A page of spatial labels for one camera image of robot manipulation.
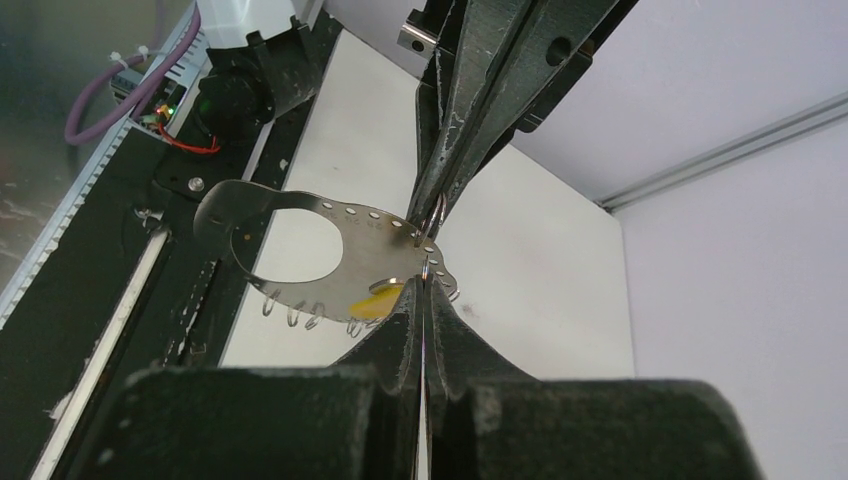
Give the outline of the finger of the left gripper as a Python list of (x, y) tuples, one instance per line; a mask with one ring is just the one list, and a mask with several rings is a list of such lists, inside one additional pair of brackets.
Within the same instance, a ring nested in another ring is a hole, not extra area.
[(514, 123), (537, 93), (524, 54), (534, 1), (463, 1), (453, 60), (435, 53), (416, 98), (418, 165), (406, 219), (420, 228), (436, 197), (449, 209), (492, 152), (502, 149)]
[(588, 70), (632, 1), (441, 1), (437, 197), (452, 209), (516, 131), (530, 133)]

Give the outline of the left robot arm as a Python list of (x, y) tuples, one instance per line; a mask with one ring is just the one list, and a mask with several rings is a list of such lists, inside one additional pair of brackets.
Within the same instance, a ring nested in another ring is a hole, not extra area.
[[(211, 72), (198, 120), (242, 141), (318, 91), (318, 1), (200, 1)], [(435, 237), (517, 132), (535, 131), (591, 67), (633, 3), (428, 1), (398, 41), (427, 62), (416, 91), (417, 174), (406, 214)]]

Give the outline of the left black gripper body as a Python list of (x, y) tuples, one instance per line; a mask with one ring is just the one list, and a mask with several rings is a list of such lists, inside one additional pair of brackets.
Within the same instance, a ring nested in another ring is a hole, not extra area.
[(421, 9), (413, 9), (407, 16), (397, 44), (425, 59), (441, 53), (453, 60), (463, 16), (463, 1), (428, 0)]

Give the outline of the key with yellow tag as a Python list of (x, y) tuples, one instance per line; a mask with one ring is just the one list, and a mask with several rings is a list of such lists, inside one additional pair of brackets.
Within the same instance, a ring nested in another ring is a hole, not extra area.
[(352, 279), (347, 284), (351, 294), (350, 299), (344, 303), (344, 319), (349, 322), (372, 322), (387, 316), (409, 279), (416, 275), (427, 277), (430, 260), (429, 254), (424, 257), (378, 256), (354, 267)]

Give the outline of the silver split keyring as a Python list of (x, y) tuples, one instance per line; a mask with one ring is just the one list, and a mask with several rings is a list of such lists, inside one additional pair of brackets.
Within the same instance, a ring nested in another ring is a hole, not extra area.
[(436, 197), (435, 205), (432, 211), (423, 219), (420, 228), (414, 237), (414, 246), (419, 248), (426, 239), (438, 232), (442, 226), (447, 209), (447, 200), (444, 193), (440, 193)]

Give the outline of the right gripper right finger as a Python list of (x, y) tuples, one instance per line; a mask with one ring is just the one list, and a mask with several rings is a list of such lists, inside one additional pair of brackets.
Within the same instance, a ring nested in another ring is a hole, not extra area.
[(423, 283), (433, 479), (758, 479), (745, 431), (712, 385), (540, 380)]

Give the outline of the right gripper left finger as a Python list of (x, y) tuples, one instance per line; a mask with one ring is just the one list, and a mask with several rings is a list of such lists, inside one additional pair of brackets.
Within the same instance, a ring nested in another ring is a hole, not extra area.
[(338, 361), (141, 371), (112, 405), (83, 479), (412, 479), (422, 280)]

